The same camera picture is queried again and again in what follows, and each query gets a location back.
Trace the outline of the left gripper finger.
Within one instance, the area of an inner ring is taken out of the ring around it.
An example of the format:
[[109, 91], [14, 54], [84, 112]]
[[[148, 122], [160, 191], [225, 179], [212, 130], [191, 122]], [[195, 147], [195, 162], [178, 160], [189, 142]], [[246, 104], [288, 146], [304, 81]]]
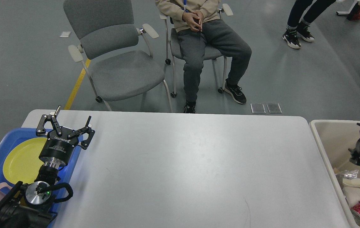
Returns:
[[36, 128], [36, 135], [37, 136], [45, 136], [46, 129], [44, 127], [46, 122], [50, 122], [53, 130], [57, 132], [57, 136], [62, 136], [62, 129], [57, 121], [57, 115], [60, 112], [61, 105], [59, 105], [55, 112], [51, 112], [48, 115], [43, 114], [40, 118], [40, 121], [38, 123], [38, 126]]
[[[91, 120], [91, 116], [88, 117], [86, 125], [83, 128], [80, 128], [78, 130], [73, 130], [71, 133], [68, 134], [68, 140], [70, 140], [69, 144], [71, 144], [73, 147], [78, 145], [84, 150], [86, 150], [89, 147], [90, 142], [95, 134], [95, 130], [92, 130], [91, 128], [90, 120]], [[85, 133], [88, 134], [87, 139], [79, 142], [78, 137]]]

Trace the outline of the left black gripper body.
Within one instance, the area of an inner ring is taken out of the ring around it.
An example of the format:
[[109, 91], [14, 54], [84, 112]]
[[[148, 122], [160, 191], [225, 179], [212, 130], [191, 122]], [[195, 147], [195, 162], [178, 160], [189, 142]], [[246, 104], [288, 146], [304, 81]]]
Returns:
[[78, 142], [78, 137], [65, 139], [55, 135], [48, 135], [39, 159], [44, 162], [44, 167], [65, 167], [68, 165]]

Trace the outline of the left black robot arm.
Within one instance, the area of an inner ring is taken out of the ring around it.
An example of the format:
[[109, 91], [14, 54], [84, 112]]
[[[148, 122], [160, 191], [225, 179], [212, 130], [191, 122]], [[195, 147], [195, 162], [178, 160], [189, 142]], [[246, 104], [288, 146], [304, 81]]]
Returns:
[[34, 182], [18, 181], [0, 201], [0, 228], [46, 228], [57, 217], [51, 207], [73, 197], [72, 187], [61, 182], [58, 174], [70, 162], [76, 146], [88, 148], [95, 131], [91, 116], [78, 130], [60, 126], [59, 112], [60, 106], [40, 118], [36, 135], [47, 138], [39, 154], [43, 165]]

